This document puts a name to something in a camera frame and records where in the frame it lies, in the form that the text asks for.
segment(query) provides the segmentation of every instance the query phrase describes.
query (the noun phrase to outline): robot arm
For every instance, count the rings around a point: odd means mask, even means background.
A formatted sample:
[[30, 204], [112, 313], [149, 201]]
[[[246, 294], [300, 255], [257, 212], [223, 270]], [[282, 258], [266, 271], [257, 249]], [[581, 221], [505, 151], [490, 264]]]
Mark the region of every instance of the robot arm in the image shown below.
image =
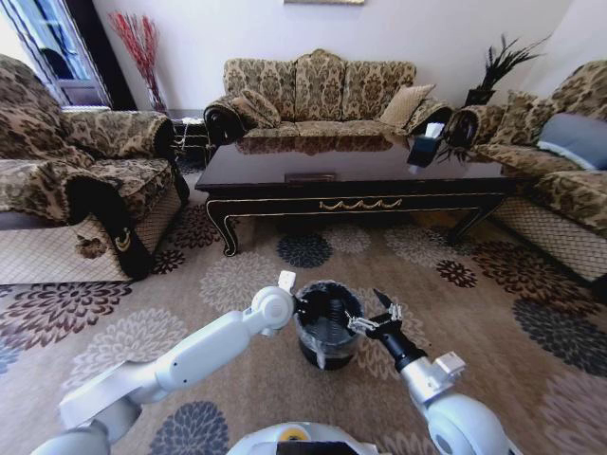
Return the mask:
[[484, 404], [455, 393], [452, 387], [466, 364], [455, 353], [430, 362], [400, 330], [400, 308], [374, 289], [388, 310], [371, 319], [349, 318], [348, 328], [379, 340], [395, 360], [409, 395], [428, 422], [428, 431], [442, 455], [506, 455], [520, 453], [506, 437], [499, 419]]
[[135, 424], [141, 405], [186, 389], [230, 363], [256, 334], [274, 335], [290, 321], [295, 274], [283, 272], [279, 286], [260, 290], [250, 308], [230, 311], [183, 339], [151, 362], [123, 362], [65, 396], [59, 405], [68, 431], [47, 441], [32, 455], [109, 454]]

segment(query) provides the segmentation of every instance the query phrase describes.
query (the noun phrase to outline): coffee table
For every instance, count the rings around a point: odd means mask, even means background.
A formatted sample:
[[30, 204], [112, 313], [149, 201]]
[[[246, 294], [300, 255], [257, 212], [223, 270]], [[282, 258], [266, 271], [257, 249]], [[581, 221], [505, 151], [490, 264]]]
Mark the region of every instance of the coffee table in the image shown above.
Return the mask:
[[231, 217], [470, 210], [456, 242], [530, 183], [500, 163], [403, 136], [244, 137], [220, 147], [196, 183], [233, 256]]

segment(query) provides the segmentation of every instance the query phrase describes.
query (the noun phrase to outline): black trash bin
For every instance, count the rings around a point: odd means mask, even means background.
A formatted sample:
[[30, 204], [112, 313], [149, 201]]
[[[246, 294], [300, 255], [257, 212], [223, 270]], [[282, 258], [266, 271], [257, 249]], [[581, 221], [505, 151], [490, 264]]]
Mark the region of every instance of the black trash bin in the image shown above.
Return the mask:
[[337, 370], [348, 364], [358, 347], [359, 335], [351, 334], [345, 311], [363, 317], [359, 298], [338, 282], [312, 282], [297, 293], [297, 298], [319, 305], [320, 316], [312, 320], [295, 316], [300, 348], [305, 358], [321, 370]]

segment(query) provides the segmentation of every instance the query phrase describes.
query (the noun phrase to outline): floral rug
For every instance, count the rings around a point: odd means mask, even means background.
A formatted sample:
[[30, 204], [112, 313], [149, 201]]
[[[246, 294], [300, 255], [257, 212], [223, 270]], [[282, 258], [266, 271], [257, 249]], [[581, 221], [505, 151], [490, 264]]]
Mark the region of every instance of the floral rug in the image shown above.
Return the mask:
[[[491, 407], [525, 454], [607, 453], [607, 310], [583, 285], [490, 222], [455, 247], [445, 242], [454, 219], [440, 212], [328, 222], [242, 219], [241, 252], [226, 258], [193, 191], [142, 282], [2, 286], [0, 453], [29, 453], [60, 431], [67, 391], [246, 308], [282, 269], [297, 272], [296, 287], [346, 284], [369, 315], [381, 311], [372, 289], [385, 292], [431, 357], [466, 360], [457, 389]], [[113, 453], [221, 455], [249, 432], [294, 420], [342, 427], [394, 454], [436, 453], [377, 342], [364, 339], [347, 367], [321, 372], [292, 323], [145, 407]]]

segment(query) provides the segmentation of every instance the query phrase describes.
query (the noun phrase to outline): gray pillow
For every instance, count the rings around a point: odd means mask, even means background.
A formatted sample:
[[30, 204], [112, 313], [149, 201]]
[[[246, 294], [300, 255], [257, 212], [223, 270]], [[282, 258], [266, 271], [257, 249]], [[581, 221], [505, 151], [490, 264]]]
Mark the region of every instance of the gray pillow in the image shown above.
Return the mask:
[[607, 122], [557, 114], [543, 126], [538, 147], [564, 156], [583, 169], [607, 170]]

